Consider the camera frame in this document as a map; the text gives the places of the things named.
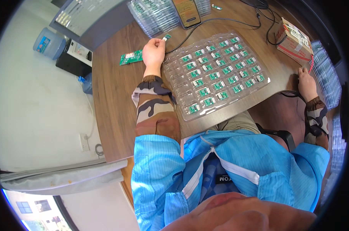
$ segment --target blue anti-static jacket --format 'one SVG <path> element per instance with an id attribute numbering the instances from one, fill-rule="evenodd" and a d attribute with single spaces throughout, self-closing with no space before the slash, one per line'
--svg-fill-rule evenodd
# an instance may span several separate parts
<path id="1" fill-rule="evenodd" d="M 160 135 L 136 137 L 131 187 L 141 231 L 161 230 L 200 201 L 203 163 L 214 152 L 246 196 L 313 211 L 329 153 L 301 143 L 291 153 L 274 139 L 247 130 L 207 131 L 180 145 Z"/>

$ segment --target wooden desk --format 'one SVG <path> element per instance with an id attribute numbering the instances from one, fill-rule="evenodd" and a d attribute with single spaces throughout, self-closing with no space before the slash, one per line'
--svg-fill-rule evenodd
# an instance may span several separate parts
<path id="1" fill-rule="evenodd" d="M 204 19 L 226 17 L 258 25 L 255 9 L 239 0 L 213 1 L 212 3 L 223 7 L 223 10 L 219 11 L 212 8 L 211 14 Z M 270 7 L 309 35 L 300 26 L 300 23 L 278 3 L 272 3 Z M 271 17 L 268 11 L 264 10 L 263 12 Z M 180 121 L 182 138 L 206 130 L 231 118 L 277 92 L 294 89 L 294 81 L 291 76 L 297 73 L 299 64 L 278 51 L 275 46 L 267 44 L 266 32 L 272 21 L 263 15 L 261 15 L 260 20 L 262 26 L 259 29 L 232 21 L 209 21 L 200 25 L 183 44 L 183 46 L 188 46 L 200 39 L 209 38 L 214 34 L 235 30 L 255 52 L 261 64 L 266 67 L 271 83 L 233 104 L 190 122 L 185 122 L 182 119 L 178 108 L 177 115 Z M 183 30 L 181 27 L 170 31 L 169 34 L 172 35 L 172 38 L 167 41 L 166 49 L 170 50 L 176 47 L 186 37 L 187 33 L 189 33 L 189 30 Z M 145 65 L 143 62 L 137 62 L 119 66 L 119 61 L 122 54 L 142 49 L 148 40 L 149 38 L 144 34 L 140 26 L 133 22 L 109 38 L 94 52 L 92 86 L 95 112 L 100 140 L 107 162 L 133 156 L 136 108 L 131 100 L 131 94 L 142 80 Z M 274 41 L 273 33 L 270 33 L 270 40 Z"/>

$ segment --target hand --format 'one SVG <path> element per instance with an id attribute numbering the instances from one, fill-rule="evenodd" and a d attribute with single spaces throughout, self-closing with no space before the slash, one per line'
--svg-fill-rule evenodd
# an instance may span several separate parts
<path id="1" fill-rule="evenodd" d="M 166 41 L 162 39 L 150 39 L 142 50 L 142 59 L 146 65 L 144 77 L 148 75 L 160 76 L 160 66 L 166 52 Z"/>
<path id="2" fill-rule="evenodd" d="M 308 74 L 307 68 L 303 68 L 303 70 L 299 67 L 298 69 L 299 75 L 299 84 L 298 89 L 305 102 L 308 103 L 312 99 L 318 96 L 316 90 L 316 81 L 312 76 Z"/>

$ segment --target cardboard box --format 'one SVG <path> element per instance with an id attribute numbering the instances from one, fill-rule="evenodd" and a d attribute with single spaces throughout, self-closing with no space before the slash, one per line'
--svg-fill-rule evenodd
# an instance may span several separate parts
<path id="1" fill-rule="evenodd" d="M 286 35 L 286 39 L 277 45 L 277 49 L 304 66 L 313 55 L 310 39 L 296 26 L 282 18 L 275 33 L 276 43 Z"/>

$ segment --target white wall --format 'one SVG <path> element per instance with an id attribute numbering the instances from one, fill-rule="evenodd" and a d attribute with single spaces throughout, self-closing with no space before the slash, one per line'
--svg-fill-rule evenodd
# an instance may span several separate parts
<path id="1" fill-rule="evenodd" d="M 61 198 L 80 231 L 140 231 L 135 213 L 119 182 Z"/>
<path id="2" fill-rule="evenodd" d="M 75 76 L 32 50 L 57 13 L 50 5 L 49 0 L 25 1 L 26 7 L 15 14 L 0 42 L 0 169 L 4 171 L 98 158 L 96 120 Z M 94 108 L 91 95 L 89 99 Z M 89 135 L 92 123 L 90 151 L 82 152 L 79 133 Z"/>

